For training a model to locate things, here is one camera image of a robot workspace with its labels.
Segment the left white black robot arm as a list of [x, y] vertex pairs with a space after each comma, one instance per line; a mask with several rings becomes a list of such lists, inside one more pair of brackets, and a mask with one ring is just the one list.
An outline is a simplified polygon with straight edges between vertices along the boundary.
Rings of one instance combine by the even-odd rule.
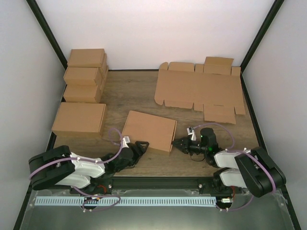
[[38, 154], [28, 161], [30, 181], [34, 190], [44, 190], [55, 185], [64, 185], [94, 193], [98, 188], [96, 179], [108, 178], [134, 167], [146, 153], [150, 143], [128, 137], [122, 139], [119, 152], [102, 158], [88, 158], [70, 151], [66, 145]]

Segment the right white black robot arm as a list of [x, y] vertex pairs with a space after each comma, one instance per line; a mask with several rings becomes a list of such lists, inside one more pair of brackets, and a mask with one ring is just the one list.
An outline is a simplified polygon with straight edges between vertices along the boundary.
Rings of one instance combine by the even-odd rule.
[[189, 127], [187, 132], [186, 137], [175, 139], [172, 145], [190, 156], [202, 154], [210, 166], [219, 168], [213, 175], [216, 192], [224, 193], [234, 186], [262, 197], [286, 184], [285, 174], [264, 148], [222, 149], [212, 128], [202, 128], [200, 140], [196, 139], [194, 128]]

